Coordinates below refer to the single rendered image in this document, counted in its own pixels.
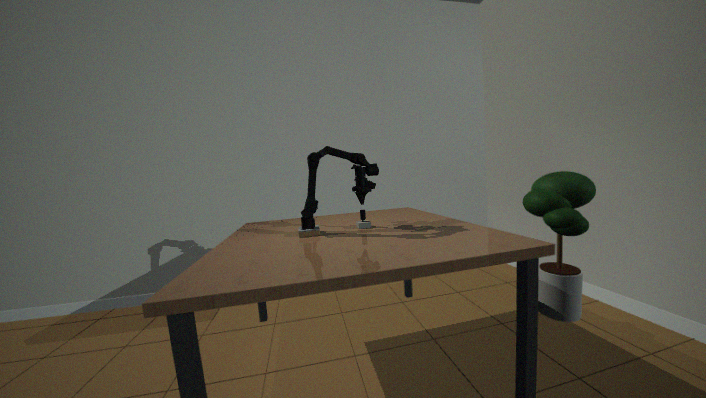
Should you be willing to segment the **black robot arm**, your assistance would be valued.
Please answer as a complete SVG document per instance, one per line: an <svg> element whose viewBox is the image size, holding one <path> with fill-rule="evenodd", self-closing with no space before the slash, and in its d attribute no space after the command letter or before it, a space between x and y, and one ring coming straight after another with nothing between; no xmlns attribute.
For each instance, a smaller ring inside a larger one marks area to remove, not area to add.
<svg viewBox="0 0 706 398"><path fill-rule="evenodd" d="M316 171L320 158L327 154L347 159L350 162L354 163L351 169L355 169L355 177L363 177L365 176L365 174L367 174L367 176L375 176L379 174L377 163L369 164L365 158L365 155L361 153L349 153L346 151L326 146L316 153L312 152L311 154L309 154L307 157L309 168L308 194L304 209L301 212L301 215L303 216L301 217L301 230L314 229L315 227L315 219L313 219L313 214L318 209L318 201L315 200ZM355 164L359 164L359 166L356 166Z"/></svg>

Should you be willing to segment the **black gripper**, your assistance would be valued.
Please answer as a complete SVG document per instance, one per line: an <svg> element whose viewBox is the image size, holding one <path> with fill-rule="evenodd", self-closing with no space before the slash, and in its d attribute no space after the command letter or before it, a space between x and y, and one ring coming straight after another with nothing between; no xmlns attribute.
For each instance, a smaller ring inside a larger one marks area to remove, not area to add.
<svg viewBox="0 0 706 398"><path fill-rule="evenodd" d="M356 191L355 194L357 198L359 199L360 203L363 205L364 200L365 200L365 195L368 192L372 192L371 187L365 187L365 181L367 180L366 176L363 177L355 177L356 181L356 186L352 188L352 191Z"/></svg>

